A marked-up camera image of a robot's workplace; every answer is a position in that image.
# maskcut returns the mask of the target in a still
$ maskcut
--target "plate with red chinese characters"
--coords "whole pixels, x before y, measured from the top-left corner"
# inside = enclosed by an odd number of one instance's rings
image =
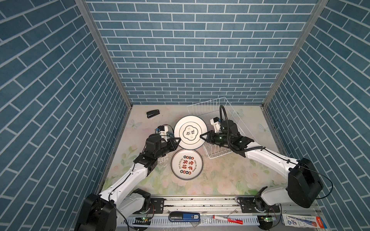
[[[194,150],[203,145],[205,140],[201,134],[207,132],[206,123],[197,116],[185,116],[175,125],[174,135],[180,137],[179,146],[188,150]]]
[[[171,162],[172,171],[182,180],[196,178],[203,169],[203,159],[194,150],[182,149],[178,151]]]

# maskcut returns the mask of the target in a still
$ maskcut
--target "marker pen package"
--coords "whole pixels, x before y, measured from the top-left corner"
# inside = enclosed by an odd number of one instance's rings
[[[283,225],[301,228],[327,228],[321,217],[283,214]]]

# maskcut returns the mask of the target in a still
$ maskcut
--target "white plate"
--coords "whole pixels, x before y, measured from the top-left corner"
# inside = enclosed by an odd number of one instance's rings
[[[203,159],[194,150],[182,149],[178,151],[171,161],[174,174],[182,180],[196,178],[203,169]]]
[[[179,146],[188,150],[199,148],[205,142],[200,138],[207,132],[205,122],[197,116],[185,116],[175,125],[174,135],[180,137]]]

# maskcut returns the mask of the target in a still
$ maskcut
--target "tile wall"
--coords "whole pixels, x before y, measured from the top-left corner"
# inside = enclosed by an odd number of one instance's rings
[[[329,0],[268,105],[288,152],[333,181],[317,200],[332,230],[370,230],[369,12]]]
[[[261,104],[317,0],[87,0],[134,104]]]
[[[127,107],[74,0],[0,1],[0,230],[69,230]]]

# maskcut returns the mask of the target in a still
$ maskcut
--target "white wire dish rack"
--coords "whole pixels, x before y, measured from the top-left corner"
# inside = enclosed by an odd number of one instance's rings
[[[211,125],[211,119],[213,119],[214,117],[220,117],[220,105],[223,105],[225,107],[228,119],[236,123],[240,134],[242,136],[249,137],[257,142],[256,138],[253,136],[251,131],[244,124],[238,113],[234,110],[234,108],[225,97],[189,105],[187,106],[187,109],[190,115],[200,117],[206,123],[207,129],[209,131],[214,130],[213,126]],[[232,150],[228,148],[220,147],[218,145],[213,145],[210,143],[204,143],[203,148],[208,158],[210,159],[232,153]]]

